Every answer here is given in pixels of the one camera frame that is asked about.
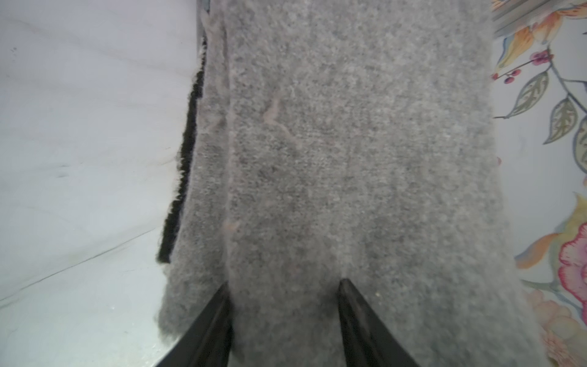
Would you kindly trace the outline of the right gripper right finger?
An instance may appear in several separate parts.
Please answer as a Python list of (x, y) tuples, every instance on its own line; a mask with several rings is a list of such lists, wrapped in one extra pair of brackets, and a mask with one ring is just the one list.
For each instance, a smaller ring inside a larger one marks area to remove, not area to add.
[(348, 367), (418, 367), (348, 278), (339, 283), (338, 309)]

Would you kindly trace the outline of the black smiley knitted blanket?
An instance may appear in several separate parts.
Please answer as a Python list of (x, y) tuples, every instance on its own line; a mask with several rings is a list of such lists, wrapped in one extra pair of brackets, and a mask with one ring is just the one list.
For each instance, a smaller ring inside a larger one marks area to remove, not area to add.
[(186, 194), (190, 181), (190, 169), (197, 140), (197, 105), (203, 95), (206, 52), (207, 37), (204, 35), (200, 45), (197, 73), (194, 77), (192, 90), (189, 95), (182, 142), (176, 156), (178, 182), (176, 191), (174, 192), (174, 198), (169, 207), (168, 215), (164, 221), (161, 233), (161, 243), (156, 257), (157, 262), (162, 265), (171, 263), (171, 254), (177, 241), (182, 210), (186, 202)]

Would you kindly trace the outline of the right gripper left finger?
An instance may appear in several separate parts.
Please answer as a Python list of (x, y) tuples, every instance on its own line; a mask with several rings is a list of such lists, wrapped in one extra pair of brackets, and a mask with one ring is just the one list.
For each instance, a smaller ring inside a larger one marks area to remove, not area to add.
[(227, 367), (232, 338), (232, 305), (225, 283), (157, 367)]

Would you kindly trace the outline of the grey fuzzy blanket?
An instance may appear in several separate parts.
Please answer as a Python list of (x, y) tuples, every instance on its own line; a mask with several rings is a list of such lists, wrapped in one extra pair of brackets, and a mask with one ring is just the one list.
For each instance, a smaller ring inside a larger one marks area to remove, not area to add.
[(546, 366), (505, 238), (487, 1), (213, 1), (157, 318), (228, 284), (234, 365), (342, 366), (350, 279), (421, 366)]

